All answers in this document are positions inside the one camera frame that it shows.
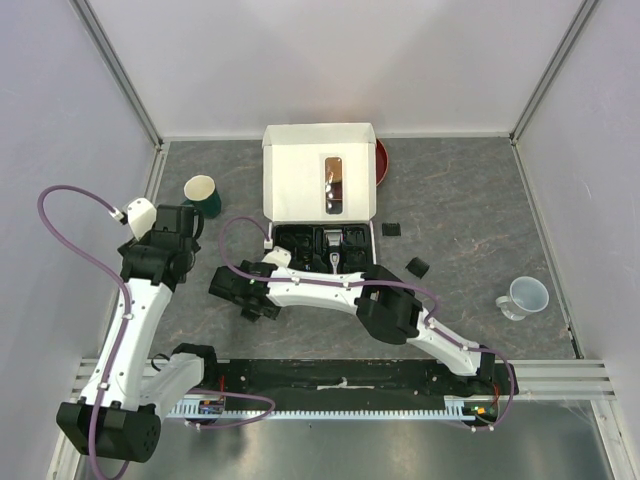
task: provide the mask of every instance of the red bowl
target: red bowl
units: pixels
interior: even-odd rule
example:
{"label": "red bowl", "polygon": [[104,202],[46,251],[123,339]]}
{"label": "red bowl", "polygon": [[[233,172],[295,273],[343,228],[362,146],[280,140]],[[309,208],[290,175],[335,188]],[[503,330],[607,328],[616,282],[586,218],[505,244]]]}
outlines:
{"label": "red bowl", "polygon": [[376,139],[376,186],[382,183],[389,171],[389,155],[380,140]]}

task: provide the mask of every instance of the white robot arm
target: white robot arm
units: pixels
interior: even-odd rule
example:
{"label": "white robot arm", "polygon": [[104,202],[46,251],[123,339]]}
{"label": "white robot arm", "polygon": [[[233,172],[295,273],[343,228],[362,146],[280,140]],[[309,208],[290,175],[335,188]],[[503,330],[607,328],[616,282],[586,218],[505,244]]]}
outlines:
{"label": "white robot arm", "polygon": [[[302,272],[288,268],[290,258],[289,252],[276,247],[262,262],[243,262],[241,270],[274,279],[266,284],[251,282],[228,267],[221,267],[211,282],[209,293],[241,305],[243,316],[251,320],[260,315],[275,318],[280,308],[293,305],[340,310],[358,317],[377,340],[392,344],[409,343],[445,364],[455,375],[477,375],[482,354],[464,347],[477,348],[478,343],[462,338],[435,319],[429,319],[427,327],[424,319],[429,312],[413,293],[391,287],[343,286],[368,279],[400,282],[388,270],[375,266],[372,273],[332,275]],[[312,284],[305,280],[321,280],[334,285]],[[435,334],[434,328],[463,347]]]}
{"label": "white robot arm", "polygon": [[[198,385],[215,386],[217,361],[213,347],[182,344],[157,375],[143,382],[158,322],[193,267],[204,222],[193,207],[160,205],[156,210],[144,198],[131,202],[126,211],[134,238],[118,251],[123,257],[120,276],[132,299],[130,318],[123,318],[121,292],[96,369],[79,401],[60,405],[56,422],[78,451],[87,454],[91,413],[99,408],[97,455],[144,462],[153,454],[160,425],[174,405]],[[127,325],[118,339],[122,322]],[[103,382],[116,348],[108,381]],[[99,389],[103,394],[96,405]]]}

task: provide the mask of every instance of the black small block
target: black small block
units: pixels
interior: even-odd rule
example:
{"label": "black small block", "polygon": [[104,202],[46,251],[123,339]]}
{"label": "black small block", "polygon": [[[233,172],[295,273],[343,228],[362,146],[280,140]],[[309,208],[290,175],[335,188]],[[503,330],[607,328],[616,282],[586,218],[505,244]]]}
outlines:
{"label": "black small block", "polygon": [[411,261],[404,268],[409,270],[416,277],[422,278],[429,271],[429,264],[427,262],[425,262],[424,260],[421,260],[418,257],[414,257],[414,258],[411,259]]}
{"label": "black small block", "polygon": [[383,223],[382,235],[385,237],[400,237],[400,224],[399,223]]}

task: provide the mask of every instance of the white connector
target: white connector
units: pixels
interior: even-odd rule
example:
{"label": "white connector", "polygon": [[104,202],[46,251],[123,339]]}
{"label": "white connector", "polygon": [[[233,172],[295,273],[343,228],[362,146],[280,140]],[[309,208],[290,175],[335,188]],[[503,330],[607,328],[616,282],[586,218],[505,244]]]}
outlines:
{"label": "white connector", "polygon": [[111,215],[114,219],[116,219],[120,223],[122,223],[122,220],[124,219],[124,213],[122,213],[117,208],[115,209],[115,211],[109,212],[109,215]]}

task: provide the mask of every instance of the gray countertop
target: gray countertop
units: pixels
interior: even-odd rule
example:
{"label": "gray countertop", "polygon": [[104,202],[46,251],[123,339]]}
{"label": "gray countertop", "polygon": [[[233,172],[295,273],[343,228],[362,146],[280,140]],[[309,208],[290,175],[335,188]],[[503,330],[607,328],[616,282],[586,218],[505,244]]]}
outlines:
{"label": "gray countertop", "polygon": [[[378,188],[373,219],[378,263],[404,281],[440,295],[438,319],[457,333],[498,348],[514,359],[574,358],[525,191],[505,138],[385,140],[390,170]],[[277,320],[251,323],[240,308],[207,293],[222,224],[262,213],[259,141],[174,142],[158,192],[159,203],[183,201],[184,183],[212,176],[222,214],[207,220],[202,250],[160,321],[151,354],[170,353],[181,342],[213,345],[220,358],[426,358],[416,348],[380,343],[360,322],[341,312],[284,309]],[[383,237],[383,222],[401,224],[402,236]],[[227,248],[239,264],[262,257],[260,232],[239,224]],[[422,279],[404,269],[419,256],[431,265]],[[549,289],[549,307],[522,322],[506,319],[494,301],[521,275]]]}

